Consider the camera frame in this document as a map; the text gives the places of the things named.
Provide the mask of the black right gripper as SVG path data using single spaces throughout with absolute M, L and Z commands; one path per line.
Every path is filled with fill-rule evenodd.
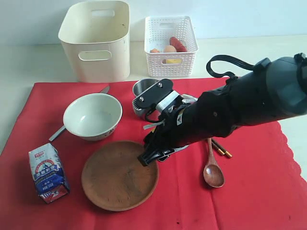
M 205 104 L 198 99 L 192 104 L 182 104 L 171 113 L 162 113 L 163 124 L 156 126 L 144 138 L 145 151 L 138 156 L 142 166 L 167 158 L 179 148 L 206 139 Z

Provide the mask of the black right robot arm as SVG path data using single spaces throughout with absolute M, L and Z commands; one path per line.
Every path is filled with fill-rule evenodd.
M 132 104 L 146 115 L 159 112 L 156 128 L 144 138 L 143 166 L 189 144 L 206 138 L 229 136 L 242 126 L 256 126 L 307 113 L 307 58 L 298 53 L 275 61 L 265 58 L 255 65 L 229 55 L 216 55 L 248 70 L 242 77 L 227 71 L 226 84 L 206 91 L 198 99 L 184 100 L 173 82 L 162 79 L 150 86 Z

